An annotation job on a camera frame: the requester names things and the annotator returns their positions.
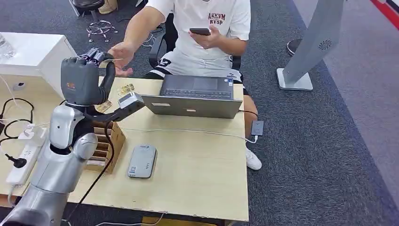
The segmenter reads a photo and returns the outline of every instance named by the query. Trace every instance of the man's hand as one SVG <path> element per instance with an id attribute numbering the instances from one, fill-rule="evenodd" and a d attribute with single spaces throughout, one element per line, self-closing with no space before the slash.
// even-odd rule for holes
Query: man's hand
<path id="1" fill-rule="evenodd" d="M 189 32 L 190 36 L 204 49 L 215 48 L 219 45 L 221 34 L 217 27 L 210 25 L 211 35 L 200 35 Z"/>
<path id="2" fill-rule="evenodd" d="M 122 59 L 115 60 L 115 71 L 117 77 L 128 77 L 133 74 L 133 69 L 128 68 L 126 71 L 123 70 L 130 61 L 133 59 L 134 50 L 133 46 L 129 45 L 126 42 L 121 42 L 112 47 L 108 53 L 110 53 L 114 59 Z"/>

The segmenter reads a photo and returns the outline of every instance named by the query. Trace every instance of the white cable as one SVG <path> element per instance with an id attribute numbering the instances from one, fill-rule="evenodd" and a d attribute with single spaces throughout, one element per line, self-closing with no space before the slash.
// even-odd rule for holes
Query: white cable
<path id="1" fill-rule="evenodd" d="M 72 224 L 69 221 L 65 220 L 65 219 L 61 219 L 61 221 L 68 223 L 69 226 L 72 226 Z"/>
<path id="2" fill-rule="evenodd" d="M 0 121 L 19 121 L 20 119 L 0 119 Z"/>
<path id="3" fill-rule="evenodd" d="M 13 203 L 13 202 L 11 201 L 12 193 L 14 192 L 14 189 L 15 189 L 15 188 L 16 188 L 15 186 L 12 186 L 11 189 L 10 189 L 10 192 L 8 193 L 8 196 L 7 196 L 8 204 L 9 204 L 11 207 L 15 207 L 15 203 Z"/>
<path id="4" fill-rule="evenodd" d="M 3 148 L 0 146 L 0 152 L 3 153 L 4 156 L 6 156 L 6 153 L 3 151 Z"/>
<path id="5" fill-rule="evenodd" d="M 122 225 L 122 226 L 136 226 L 136 225 L 147 225 L 147 226 L 155 226 L 157 225 L 163 218 L 164 213 L 161 215 L 161 217 L 158 219 L 157 222 L 153 223 L 153 224 L 147 224 L 147 223 L 135 223 L 135 224 L 123 224 L 123 223 L 109 223 L 109 222 L 103 222 L 100 223 L 96 226 L 100 226 L 100 225 Z"/>
<path id="6" fill-rule="evenodd" d="M 238 137 L 241 139 L 244 139 L 252 144 L 255 144 L 258 140 L 258 136 L 255 136 L 255 140 L 248 140 L 245 137 L 241 137 L 238 135 L 234 134 L 225 134 L 225 133 L 215 133 L 215 132 L 209 132 L 209 131 L 202 131 L 202 130 L 189 130 L 189 129 L 128 129 L 128 128 L 122 128 L 121 129 L 126 129 L 126 130 L 132 130 L 132 131 L 141 131 L 141 132 L 156 132 L 156 131 L 180 131 L 180 132 L 194 132 L 194 133 L 207 133 L 207 134 L 215 134 L 215 135 L 222 135 L 222 136 L 230 136 L 230 137 Z"/>
<path id="7" fill-rule="evenodd" d="M 10 94 L 11 94 L 11 96 L 12 96 L 12 99 L 13 99 L 15 105 L 16 105 L 17 107 L 19 107 L 20 109 L 22 109 L 23 111 L 26 112 L 26 109 L 24 109 L 23 107 L 21 107 L 21 106 L 15 101 L 15 96 L 14 96 L 13 92 L 11 91 L 10 86 L 8 86 L 7 81 L 6 81 L 6 80 L 3 78 L 3 76 L 1 76 L 1 75 L 0 75 L 0 79 L 3 80 L 4 84 L 6 84 L 7 89 L 9 90 L 9 92 L 10 92 Z"/>
<path id="8" fill-rule="evenodd" d="M 48 125 L 48 124 L 50 124 L 50 122 L 46 122 L 46 123 L 43 123 L 43 124 L 35 125 L 35 127 L 37 127 L 37 126 L 44 126 L 44 125 Z"/>

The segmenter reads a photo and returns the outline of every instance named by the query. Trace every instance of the laptop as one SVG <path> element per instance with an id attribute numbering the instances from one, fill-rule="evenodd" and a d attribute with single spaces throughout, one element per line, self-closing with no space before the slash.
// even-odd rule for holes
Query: laptop
<path id="1" fill-rule="evenodd" d="M 233 99 L 232 83 L 225 77 L 166 75 L 159 96 L 141 97 L 154 114 L 232 119 L 242 104 Z"/>

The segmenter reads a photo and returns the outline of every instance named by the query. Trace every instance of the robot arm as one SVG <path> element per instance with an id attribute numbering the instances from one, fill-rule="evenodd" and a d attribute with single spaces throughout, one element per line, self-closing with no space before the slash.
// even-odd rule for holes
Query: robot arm
<path id="1" fill-rule="evenodd" d="M 110 62 L 98 86 L 98 66 L 107 59 L 112 56 L 91 49 L 62 62 L 61 88 L 67 103 L 54 109 L 49 139 L 41 148 L 31 183 L 0 226 L 59 226 L 69 194 L 97 147 L 92 122 L 121 121 L 144 107 L 141 97 L 130 93 L 112 113 L 95 110 L 94 105 L 108 99 L 115 79 L 115 66 Z"/>

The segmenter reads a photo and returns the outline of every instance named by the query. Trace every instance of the gold card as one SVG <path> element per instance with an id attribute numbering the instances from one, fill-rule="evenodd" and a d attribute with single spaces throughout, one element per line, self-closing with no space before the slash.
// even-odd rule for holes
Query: gold card
<path id="1" fill-rule="evenodd" d="M 117 92 L 118 92 L 119 96 L 124 96 L 130 92 L 133 92 L 134 90 L 135 90 L 135 87 L 133 86 L 133 84 L 128 84 L 126 86 L 119 87 L 117 89 Z"/>
<path id="2" fill-rule="evenodd" d="M 100 113 L 104 113 L 106 110 L 108 110 L 112 106 L 112 102 L 107 100 L 105 103 L 102 105 L 98 105 L 96 107 L 96 110 Z"/>
<path id="3" fill-rule="evenodd" d="M 100 65 L 98 66 L 98 68 L 106 68 L 109 62 L 114 62 L 116 60 L 123 60 L 123 59 L 106 59 L 103 62 L 100 63 Z"/>

